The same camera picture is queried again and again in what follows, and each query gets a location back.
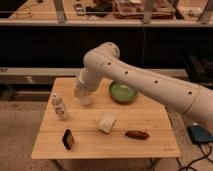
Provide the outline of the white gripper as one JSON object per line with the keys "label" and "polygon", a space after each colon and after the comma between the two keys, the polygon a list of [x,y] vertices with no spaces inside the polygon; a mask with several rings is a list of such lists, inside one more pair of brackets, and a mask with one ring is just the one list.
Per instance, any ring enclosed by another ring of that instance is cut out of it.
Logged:
{"label": "white gripper", "polygon": [[96,90],[93,85],[88,85],[80,77],[76,79],[74,95],[77,98],[83,98],[89,96],[92,92]]}

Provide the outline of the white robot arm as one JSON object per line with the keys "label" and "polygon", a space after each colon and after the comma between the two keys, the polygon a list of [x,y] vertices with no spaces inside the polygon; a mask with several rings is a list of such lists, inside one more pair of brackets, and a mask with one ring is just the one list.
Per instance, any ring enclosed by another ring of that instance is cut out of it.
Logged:
{"label": "white robot arm", "polygon": [[94,92],[103,78],[120,82],[187,116],[213,134],[213,90],[181,79],[128,65],[119,48],[106,42],[87,52],[76,81],[75,95]]}

